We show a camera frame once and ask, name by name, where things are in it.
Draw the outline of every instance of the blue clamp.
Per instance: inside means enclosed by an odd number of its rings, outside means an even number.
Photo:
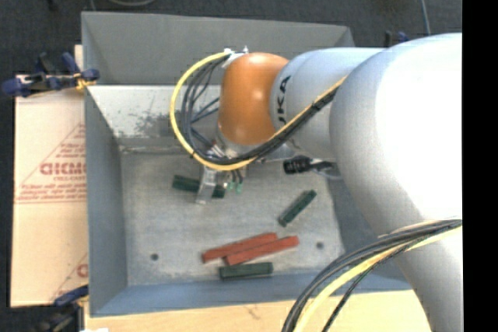
[[[62,55],[62,61],[65,65],[65,73],[50,75],[48,70],[54,69],[54,66],[48,60],[46,53],[40,54],[34,67],[34,73],[23,79],[13,78],[4,81],[2,83],[3,93],[7,96],[28,97],[33,94],[73,87],[83,89],[88,85],[95,84],[100,77],[100,73],[96,69],[81,71],[74,57],[68,52]]]

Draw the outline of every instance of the red wooden block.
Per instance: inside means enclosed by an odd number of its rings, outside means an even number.
[[[244,261],[249,261],[256,257],[265,256],[270,253],[279,252],[280,250],[289,249],[297,245],[299,245],[299,238],[297,238],[297,236],[287,236],[248,250],[227,255],[225,256],[225,263],[229,266],[233,266],[234,264],[240,264]]]
[[[252,236],[251,238],[242,239],[241,241],[236,241],[233,243],[228,243],[223,246],[218,246],[210,250],[206,250],[202,254],[202,262],[206,263],[210,260],[218,259],[220,257],[226,257],[232,253],[240,252],[242,250],[248,250],[256,246],[260,246],[264,243],[270,243],[276,241],[278,236],[274,232],[266,232],[258,236]]]

